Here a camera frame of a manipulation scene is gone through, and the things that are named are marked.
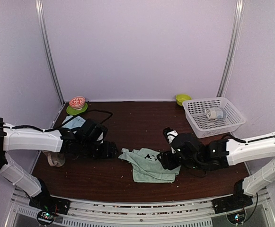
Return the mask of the mint green panda towel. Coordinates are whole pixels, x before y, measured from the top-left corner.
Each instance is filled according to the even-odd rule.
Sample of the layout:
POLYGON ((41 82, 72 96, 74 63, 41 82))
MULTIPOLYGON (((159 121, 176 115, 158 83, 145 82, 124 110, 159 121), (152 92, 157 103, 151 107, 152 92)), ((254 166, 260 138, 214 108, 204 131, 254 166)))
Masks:
POLYGON ((130 151, 123 148, 119 159, 132 165, 133 180, 136 183, 173 183, 180 173, 180 167, 164 169, 157 159, 159 152, 142 148, 130 151))

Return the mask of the light blue towel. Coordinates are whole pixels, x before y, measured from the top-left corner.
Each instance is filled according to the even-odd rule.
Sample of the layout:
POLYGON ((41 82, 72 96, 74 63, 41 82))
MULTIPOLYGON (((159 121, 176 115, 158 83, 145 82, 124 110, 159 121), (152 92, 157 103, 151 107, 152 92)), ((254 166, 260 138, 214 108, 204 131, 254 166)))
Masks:
POLYGON ((86 120, 80 116, 75 117, 71 121, 67 122, 64 124, 62 127, 63 128, 68 128, 68 129, 75 129, 78 127, 81 127, 86 120))

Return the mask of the white perforated plastic basket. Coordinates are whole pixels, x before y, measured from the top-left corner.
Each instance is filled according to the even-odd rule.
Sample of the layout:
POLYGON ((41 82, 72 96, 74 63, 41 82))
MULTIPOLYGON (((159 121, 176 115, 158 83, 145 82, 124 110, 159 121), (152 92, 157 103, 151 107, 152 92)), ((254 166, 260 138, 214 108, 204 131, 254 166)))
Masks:
POLYGON ((224 97, 184 101, 183 108, 186 119, 200 139, 233 132, 246 122, 235 105, 224 97))

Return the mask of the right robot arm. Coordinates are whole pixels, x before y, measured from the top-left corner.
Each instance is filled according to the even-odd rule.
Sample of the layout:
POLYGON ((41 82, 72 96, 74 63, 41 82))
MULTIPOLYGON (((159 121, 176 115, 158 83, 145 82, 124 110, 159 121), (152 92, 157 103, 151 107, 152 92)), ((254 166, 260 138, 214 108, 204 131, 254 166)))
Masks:
POLYGON ((184 166, 207 172, 250 160, 271 158, 256 173, 235 183, 234 194, 228 200, 233 209, 238 209, 247 198, 255 196, 259 190, 275 181, 275 132, 246 139, 229 134, 207 145, 191 133, 177 133, 169 127, 164 129, 163 135, 170 150, 159 153, 157 159, 167 170, 184 166))

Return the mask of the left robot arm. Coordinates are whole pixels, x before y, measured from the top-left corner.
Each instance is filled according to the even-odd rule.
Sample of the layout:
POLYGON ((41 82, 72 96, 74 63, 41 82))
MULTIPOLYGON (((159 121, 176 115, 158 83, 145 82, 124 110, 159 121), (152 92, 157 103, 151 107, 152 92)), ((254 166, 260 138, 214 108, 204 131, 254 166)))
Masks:
POLYGON ((11 150, 39 150, 57 157, 57 165, 63 163, 64 154, 87 156, 94 159, 114 158, 117 146, 106 141, 107 127, 87 119, 81 126, 72 129, 61 125, 51 129, 40 129, 30 125, 11 125, 0 118, 0 175, 20 187, 28 198, 49 210, 54 205, 45 183, 17 164, 10 155, 11 150))

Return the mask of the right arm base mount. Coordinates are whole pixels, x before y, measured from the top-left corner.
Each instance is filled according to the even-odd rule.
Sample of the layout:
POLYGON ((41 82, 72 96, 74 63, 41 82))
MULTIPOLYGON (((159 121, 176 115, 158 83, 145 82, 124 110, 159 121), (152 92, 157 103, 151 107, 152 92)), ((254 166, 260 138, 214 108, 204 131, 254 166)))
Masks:
POLYGON ((252 196, 245 195, 242 192, 234 192, 230 196, 212 200, 215 214, 226 213, 227 220, 235 225, 243 224, 247 220, 245 208, 252 204, 252 196))

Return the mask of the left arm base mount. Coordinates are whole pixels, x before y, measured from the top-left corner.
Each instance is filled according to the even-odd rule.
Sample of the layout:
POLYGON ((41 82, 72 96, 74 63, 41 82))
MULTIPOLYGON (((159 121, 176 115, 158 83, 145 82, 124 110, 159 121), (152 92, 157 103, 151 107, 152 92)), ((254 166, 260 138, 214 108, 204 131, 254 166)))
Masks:
POLYGON ((55 221, 59 214, 68 214, 71 201, 51 196, 44 181, 38 180, 41 185, 41 192, 35 197, 31 197, 26 193, 26 197, 30 200, 30 206, 40 210, 36 216, 37 222, 42 227, 47 227, 55 221))

